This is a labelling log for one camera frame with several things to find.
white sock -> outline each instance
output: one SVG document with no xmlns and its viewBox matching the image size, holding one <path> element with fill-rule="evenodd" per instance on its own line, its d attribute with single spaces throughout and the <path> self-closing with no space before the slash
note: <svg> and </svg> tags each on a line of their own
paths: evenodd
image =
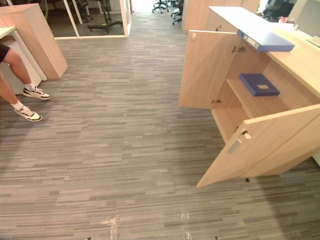
<svg viewBox="0 0 320 240">
<path fill-rule="evenodd" d="M 28 91 L 34 91 L 34 90 L 36 90 L 36 86 L 35 86 L 33 83 L 25 84 L 24 87 L 25 87 Z"/>
<path fill-rule="evenodd" d="M 16 104 L 10 104 L 14 109 L 20 110 L 24 106 L 20 101 L 18 101 Z"/>
</svg>

black and white sneaker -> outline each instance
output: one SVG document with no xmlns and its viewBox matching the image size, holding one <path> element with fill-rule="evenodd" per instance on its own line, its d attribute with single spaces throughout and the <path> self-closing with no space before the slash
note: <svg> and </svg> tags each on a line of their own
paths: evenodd
<svg viewBox="0 0 320 240">
<path fill-rule="evenodd" d="M 24 88 L 22 95 L 42 100 L 48 100 L 51 98 L 49 94 L 44 93 L 44 91 L 41 88 L 37 87 L 35 87 L 34 91 L 29 91 L 28 89 Z"/>
<path fill-rule="evenodd" d="M 20 110 L 14 109 L 14 111 L 30 122 L 39 122 L 42 119 L 42 116 L 40 116 L 38 113 L 30 110 L 25 105 Z"/>
</svg>

glass partition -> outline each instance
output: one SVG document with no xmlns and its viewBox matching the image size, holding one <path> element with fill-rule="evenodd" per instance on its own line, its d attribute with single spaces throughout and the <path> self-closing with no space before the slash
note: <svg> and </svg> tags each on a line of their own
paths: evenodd
<svg viewBox="0 0 320 240">
<path fill-rule="evenodd" d="M 6 1 L 8 5 L 38 3 L 56 38 L 124 36 L 127 23 L 131 22 L 129 0 Z"/>
</svg>

shorts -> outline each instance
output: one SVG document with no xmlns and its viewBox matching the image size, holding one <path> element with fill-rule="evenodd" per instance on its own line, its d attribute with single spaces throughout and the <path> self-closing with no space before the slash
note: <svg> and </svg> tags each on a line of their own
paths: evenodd
<svg viewBox="0 0 320 240">
<path fill-rule="evenodd" d="M 0 43 L 0 63 L 5 59 L 10 47 Z"/>
</svg>

blue folder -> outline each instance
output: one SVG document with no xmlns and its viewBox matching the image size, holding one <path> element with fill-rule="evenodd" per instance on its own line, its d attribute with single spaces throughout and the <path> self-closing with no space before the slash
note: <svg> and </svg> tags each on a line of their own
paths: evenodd
<svg viewBox="0 0 320 240">
<path fill-rule="evenodd" d="M 241 74 L 243 84 L 254 96 L 278 96 L 278 89 L 261 73 Z"/>
</svg>

